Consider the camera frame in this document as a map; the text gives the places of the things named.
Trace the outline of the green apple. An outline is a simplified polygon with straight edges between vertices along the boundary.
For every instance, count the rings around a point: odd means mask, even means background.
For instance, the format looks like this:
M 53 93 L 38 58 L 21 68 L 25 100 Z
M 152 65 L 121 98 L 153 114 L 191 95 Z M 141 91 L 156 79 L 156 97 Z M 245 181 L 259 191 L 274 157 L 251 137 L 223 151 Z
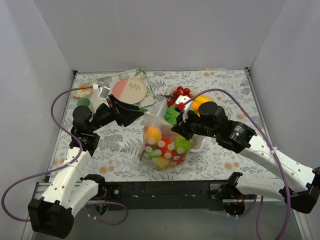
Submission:
M 192 146 L 192 141 L 186 140 L 181 135 L 178 135 L 174 140 L 174 150 L 180 155 L 187 154 L 191 150 Z

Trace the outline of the red yellow apple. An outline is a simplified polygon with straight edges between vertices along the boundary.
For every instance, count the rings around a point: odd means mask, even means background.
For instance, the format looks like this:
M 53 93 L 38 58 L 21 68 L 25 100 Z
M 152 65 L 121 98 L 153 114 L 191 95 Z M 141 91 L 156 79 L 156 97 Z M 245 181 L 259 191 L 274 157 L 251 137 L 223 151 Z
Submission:
M 157 143 L 157 148 L 155 150 L 156 156 L 164 157 L 166 159 L 170 159 L 172 157 L 173 150 L 175 149 L 175 145 L 169 138 L 162 138 Z

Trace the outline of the clear dotted zip bag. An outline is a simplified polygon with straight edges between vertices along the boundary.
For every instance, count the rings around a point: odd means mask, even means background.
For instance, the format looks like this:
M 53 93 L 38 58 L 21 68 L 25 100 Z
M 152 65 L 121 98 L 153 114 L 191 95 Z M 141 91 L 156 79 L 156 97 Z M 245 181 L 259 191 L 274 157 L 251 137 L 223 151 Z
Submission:
M 160 169 L 183 165 L 187 155 L 196 146 L 172 131 L 172 125 L 163 118 L 146 113 L 139 160 L 152 163 Z

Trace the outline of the pink peach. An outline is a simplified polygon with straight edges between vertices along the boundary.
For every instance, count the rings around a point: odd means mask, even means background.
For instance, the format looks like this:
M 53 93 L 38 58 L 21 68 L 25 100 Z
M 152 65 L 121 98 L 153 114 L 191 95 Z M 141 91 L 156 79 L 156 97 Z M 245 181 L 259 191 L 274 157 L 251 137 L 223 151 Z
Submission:
M 148 145 L 156 145 L 162 139 L 162 132 L 155 126 L 146 126 L 143 134 L 144 141 Z

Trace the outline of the yellow lemon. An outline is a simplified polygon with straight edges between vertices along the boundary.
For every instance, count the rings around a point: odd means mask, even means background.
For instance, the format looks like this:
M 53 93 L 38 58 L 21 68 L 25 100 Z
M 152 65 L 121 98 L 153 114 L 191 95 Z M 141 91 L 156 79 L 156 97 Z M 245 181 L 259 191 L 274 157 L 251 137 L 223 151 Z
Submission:
M 167 169 L 171 167 L 171 160 L 165 157 L 159 156 L 155 162 L 155 165 L 161 169 Z

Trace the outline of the light green chayote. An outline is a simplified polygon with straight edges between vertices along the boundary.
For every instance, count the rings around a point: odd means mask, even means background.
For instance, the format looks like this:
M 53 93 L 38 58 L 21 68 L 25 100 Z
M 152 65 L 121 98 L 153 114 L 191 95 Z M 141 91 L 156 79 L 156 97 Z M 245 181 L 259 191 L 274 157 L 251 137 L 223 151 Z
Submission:
M 156 151 L 156 147 L 155 146 L 146 146 L 142 152 L 142 157 L 146 160 L 151 160 L 153 158 L 156 158 L 157 155 L 155 153 Z

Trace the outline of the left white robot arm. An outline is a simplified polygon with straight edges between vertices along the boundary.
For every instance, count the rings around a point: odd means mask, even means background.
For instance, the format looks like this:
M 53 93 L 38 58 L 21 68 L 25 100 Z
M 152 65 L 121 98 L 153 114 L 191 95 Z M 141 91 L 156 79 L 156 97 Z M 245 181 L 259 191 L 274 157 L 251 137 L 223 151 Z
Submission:
M 116 122 L 127 127 L 144 114 L 138 106 L 124 103 L 109 95 L 96 112 L 80 105 L 73 110 L 72 141 L 69 144 L 64 165 L 39 199 L 28 204 L 32 230 L 60 239 L 71 232 L 77 213 L 94 198 L 106 196 L 104 177 L 94 174 L 81 179 L 81 172 L 92 159 L 100 136 L 96 130 Z

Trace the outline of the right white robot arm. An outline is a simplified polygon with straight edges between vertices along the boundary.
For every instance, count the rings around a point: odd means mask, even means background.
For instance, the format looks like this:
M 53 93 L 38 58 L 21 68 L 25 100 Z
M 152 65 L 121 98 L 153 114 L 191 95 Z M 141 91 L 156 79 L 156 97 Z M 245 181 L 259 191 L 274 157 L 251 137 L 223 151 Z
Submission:
M 211 137 L 218 145 L 246 157 L 274 174 L 276 179 L 261 179 L 233 172 L 225 183 L 212 190 L 221 199 L 237 199 L 242 195 L 265 196 L 289 204 L 300 213 L 309 214 L 320 196 L 320 169 L 311 168 L 270 149 L 260 135 L 246 124 L 229 120 L 225 110 L 213 101 L 200 105 L 194 113 L 192 104 L 177 100 L 179 113 L 172 131 L 186 140 L 194 135 Z

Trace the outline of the green lettuce leaf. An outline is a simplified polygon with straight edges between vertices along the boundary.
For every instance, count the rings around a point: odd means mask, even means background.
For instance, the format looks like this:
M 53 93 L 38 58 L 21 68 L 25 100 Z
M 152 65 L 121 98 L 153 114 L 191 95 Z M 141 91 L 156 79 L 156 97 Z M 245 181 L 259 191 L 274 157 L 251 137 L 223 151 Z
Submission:
M 175 107 L 170 106 L 164 115 L 164 119 L 171 125 L 175 125 L 177 123 L 177 117 L 180 115 L 178 111 L 175 110 Z

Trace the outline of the pink and cream plate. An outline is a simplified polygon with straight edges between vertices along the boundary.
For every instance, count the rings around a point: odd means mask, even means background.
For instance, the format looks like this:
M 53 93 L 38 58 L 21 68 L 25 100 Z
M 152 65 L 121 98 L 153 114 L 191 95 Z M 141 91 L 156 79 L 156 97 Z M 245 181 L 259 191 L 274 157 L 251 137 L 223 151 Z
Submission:
M 121 102 L 137 104 L 147 95 L 146 85 L 136 78 L 126 78 L 117 82 L 111 91 L 112 95 Z

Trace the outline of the white plastic fruit tray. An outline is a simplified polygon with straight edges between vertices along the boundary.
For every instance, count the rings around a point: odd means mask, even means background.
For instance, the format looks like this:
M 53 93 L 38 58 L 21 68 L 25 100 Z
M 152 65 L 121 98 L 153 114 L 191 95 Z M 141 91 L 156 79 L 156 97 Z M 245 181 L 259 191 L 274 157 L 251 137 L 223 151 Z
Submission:
M 164 94 L 168 95 L 171 94 L 174 90 L 176 90 L 176 88 L 178 87 L 178 85 L 171 85 L 169 86 L 165 91 Z M 164 118 L 165 117 L 165 113 L 168 109 L 168 105 L 167 105 L 167 100 L 163 97 L 162 101 L 160 102 L 160 107 L 158 109 L 157 112 L 157 116 Z M 192 138 L 192 142 L 195 144 L 194 147 L 190 150 L 191 153 L 199 153 L 202 151 L 205 142 L 206 142 L 206 136 L 199 136 L 199 135 L 194 135 Z

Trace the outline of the yellow bell pepper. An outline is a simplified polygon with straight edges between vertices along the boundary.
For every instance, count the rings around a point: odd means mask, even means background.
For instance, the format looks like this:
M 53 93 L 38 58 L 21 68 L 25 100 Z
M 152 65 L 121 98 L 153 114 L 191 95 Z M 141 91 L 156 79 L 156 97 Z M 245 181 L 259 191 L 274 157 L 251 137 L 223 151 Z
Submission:
M 200 116 L 199 114 L 199 107 L 200 105 L 207 103 L 207 102 L 211 102 L 212 100 L 204 95 L 200 95 L 198 97 L 196 97 L 193 101 L 192 101 L 192 111 L 197 115 Z

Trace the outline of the green cup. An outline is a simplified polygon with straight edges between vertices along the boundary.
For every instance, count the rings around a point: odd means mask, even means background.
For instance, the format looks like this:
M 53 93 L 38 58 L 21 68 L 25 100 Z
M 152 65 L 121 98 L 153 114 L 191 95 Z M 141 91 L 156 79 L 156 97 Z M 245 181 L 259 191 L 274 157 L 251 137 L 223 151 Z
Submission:
M 88 108 L 90 108 L 92 106 L 92 102 L 89 98 L 87 97 L 83 97 L 83 98 L 80 98 L 77 103 L 76 103 L 76 106 L 79 107 L 79 106 L 86 106 Z

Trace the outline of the red lychee bunch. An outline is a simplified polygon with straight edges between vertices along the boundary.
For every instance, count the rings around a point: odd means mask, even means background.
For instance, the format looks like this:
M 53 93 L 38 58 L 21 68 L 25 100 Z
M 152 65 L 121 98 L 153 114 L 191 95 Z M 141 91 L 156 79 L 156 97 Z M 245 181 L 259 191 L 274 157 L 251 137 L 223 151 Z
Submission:
M 167 101 L 167 106 L 171 107 L 175 104 L 176 100 L 180 96 L 191 98 L 191 90 L 189 88 L 183 88 L 182 86 L 170 86 L 164 94 L 161 95 Z

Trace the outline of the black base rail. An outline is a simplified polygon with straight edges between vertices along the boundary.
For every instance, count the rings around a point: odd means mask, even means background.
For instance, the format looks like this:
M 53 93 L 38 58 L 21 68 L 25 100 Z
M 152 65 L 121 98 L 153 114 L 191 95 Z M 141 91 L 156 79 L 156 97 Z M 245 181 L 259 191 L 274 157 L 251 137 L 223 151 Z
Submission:
M 107 182 L 98 174 L 84 179 L 98 183 L 93 200 L 117 202 L 129 210 L 207 209 L 243 217 L 256 201 L 252 194 L 229 193 L 226 180 Z

